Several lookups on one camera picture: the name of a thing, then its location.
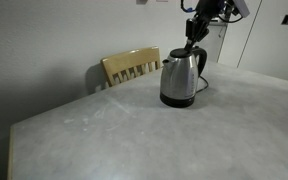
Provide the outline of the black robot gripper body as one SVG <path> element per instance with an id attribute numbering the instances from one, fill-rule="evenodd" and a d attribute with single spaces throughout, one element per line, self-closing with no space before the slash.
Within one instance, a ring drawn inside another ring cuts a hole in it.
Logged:
<path id="1" fill-rule="evenodd" d="M 222 9 L 222 0 L 199 0 L 193 20 L 195 22 L 209 23 L 214 17 L 217 17 Z"/>

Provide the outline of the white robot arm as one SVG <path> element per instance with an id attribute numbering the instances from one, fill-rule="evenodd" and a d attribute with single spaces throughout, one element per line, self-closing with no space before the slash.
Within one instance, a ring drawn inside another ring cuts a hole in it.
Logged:
<path id="1" fill-rule="evenodd" d="M 195 8 L 186 8 L 181 0 L 180 7 L 185 13 L 194 14 L 186 20 L 186 51 L 191 51 L 196 42 L 208 35 L 208 26 L 214 18 L 236 23 L 250 14 L 245 0 L 198 0 Z"/>

